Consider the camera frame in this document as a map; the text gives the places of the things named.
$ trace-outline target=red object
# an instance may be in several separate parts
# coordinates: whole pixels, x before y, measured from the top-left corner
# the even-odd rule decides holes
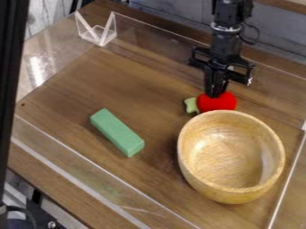
[[[231,92],[224,92],[218,98],[210,98],[204,93],[196,99],[198,110],[200,113],[214,110],[234,110],[237,98]]]

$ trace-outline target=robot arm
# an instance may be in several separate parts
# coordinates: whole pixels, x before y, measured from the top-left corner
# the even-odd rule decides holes
[[[254,65],[243,60],[241,52],[243,42],[251,43],[243,37],[243,24],[253,8],[253,0],[212,0],[210,49],[194,48],[190,58],[190,65],[204,71],[204,91],[211,98],[226,91],[228,80],[245,85],[251,83]],[[233,67],[239,67],[245,73],[235,72]]]

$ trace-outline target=bowl rim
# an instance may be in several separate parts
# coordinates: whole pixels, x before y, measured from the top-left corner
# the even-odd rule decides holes
[[[216,184],[215,182],[211,182],[207,179],[199,178],[198,174],[194,173],[194,170],[190,169],[190,166],[187,166],[187,163],[184,162],[184,160],[182,158],[184,158],[182,156],[182,144],[183,144],[183,140],[182,140],[182,136],[186,134],[187,131],[187,127],[190,124],[192,124],[196,120],[202,119],[206,115],[214,115],[214,114],[235,114],[239,116],[243,116],[246,118],[250,118],[253,121],[255,121],[258,124],[261,124],[261,126],[267,130],[267,132],[271,134],[273,138],[277,141],[278,144],[278,149],[279,149],[279,163],[278,163],[278,169],[277,171],[273,173],[273,175],[269,177],[269,179],[258,184],[257,186],[251,186],[251,187],[245,187],[245,188],[234,188],[234,187],[228,187],[228,186],[223,186]],[[182,128],[182,131],[179,133],[178,136],[178,143],[176,143],[176,151],[178,151],[178,160],[179,160],[179,164],[182,163],[184,168],[187,169],[188,173],[192,175],[192,177],[202,183],[204,183],[206,185],[208,185],[212,189],[219,190],[219,191],[227,191],[227,192],[235,192],[235,193],[247,193],[247,192],[255,192],[259,191],[262,189],[265,189],[266,187],[269,187],[270,185],[273,185],[273,183],[277,181],[278,177],[281,176],[283,167],[285,167],[285,148],[283,148],[283,144],[282,141],[279,139],[279,136],[275,134],[275,132],[273,131],[273,129],[254,116],[239,112],[239,111],[233,111],[233,110],[215,110],[215,111],[208,111],[203,114],[199,114],[198,116],[195,116],[194,118],[191,118],[188,120],[188,122],[186,123],[186,125]]]

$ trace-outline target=black frame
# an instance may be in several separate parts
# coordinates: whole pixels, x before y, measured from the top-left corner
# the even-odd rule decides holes
[[[17,79],[28,18],[28,0],[0,1],[0,198],[4,196],[5,170],[16,105]],[[5,226],[0,215],[0,228]]]

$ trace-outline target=green block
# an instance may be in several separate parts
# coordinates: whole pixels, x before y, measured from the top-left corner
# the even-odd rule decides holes
[[[90,120],[127,157],[143,149],[144,140],[106,108],[91,115]]]
[[[198,106],[196,106],[196,98],[188,98],[184,100],[187,106],[187,114],[196,113],[199,114]]]

